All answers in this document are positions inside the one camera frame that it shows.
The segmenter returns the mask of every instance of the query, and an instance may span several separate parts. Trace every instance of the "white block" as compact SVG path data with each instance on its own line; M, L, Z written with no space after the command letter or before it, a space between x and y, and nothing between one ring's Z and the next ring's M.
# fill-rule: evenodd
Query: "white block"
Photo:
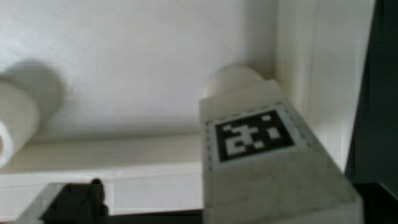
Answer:
M275 82L203 98L200 121L205 224L362 223L358 195Z

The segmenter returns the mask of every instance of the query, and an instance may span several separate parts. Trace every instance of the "white cylinder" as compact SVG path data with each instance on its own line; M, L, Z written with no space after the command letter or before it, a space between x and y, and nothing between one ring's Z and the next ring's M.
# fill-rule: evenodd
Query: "white cylinder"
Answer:
M29 95L0 82L0 167L4 166L38 127L38 108Z

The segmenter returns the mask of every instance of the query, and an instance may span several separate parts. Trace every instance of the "white wall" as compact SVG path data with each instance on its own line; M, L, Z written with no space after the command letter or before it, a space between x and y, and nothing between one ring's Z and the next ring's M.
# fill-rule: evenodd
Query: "white wall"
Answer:
M280 0L276 81L344 169L372 0Z
M211 73L234 63L273 72L276 0L0 4L0 76L44 101L35 140L198 133Z

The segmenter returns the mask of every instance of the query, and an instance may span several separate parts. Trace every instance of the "white panel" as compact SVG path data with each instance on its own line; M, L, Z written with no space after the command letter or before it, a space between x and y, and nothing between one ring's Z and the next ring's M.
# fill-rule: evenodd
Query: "white panel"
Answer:
M344 169L372 0L282 0L276 80Z

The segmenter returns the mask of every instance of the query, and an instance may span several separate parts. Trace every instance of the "black object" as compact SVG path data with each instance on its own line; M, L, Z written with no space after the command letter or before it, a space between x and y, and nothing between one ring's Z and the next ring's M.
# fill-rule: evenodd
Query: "black object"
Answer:
M202 224L202 211L116 215L108 217L108 224Z
M398 223L398 200L378 183L355 184L363 201L365 224Z
M398 1L378 0L372 13L346 176L381 182L398 194Z
M95 179L90 184L67 184L40 216L44 224L104 224L108 207L104 189Z

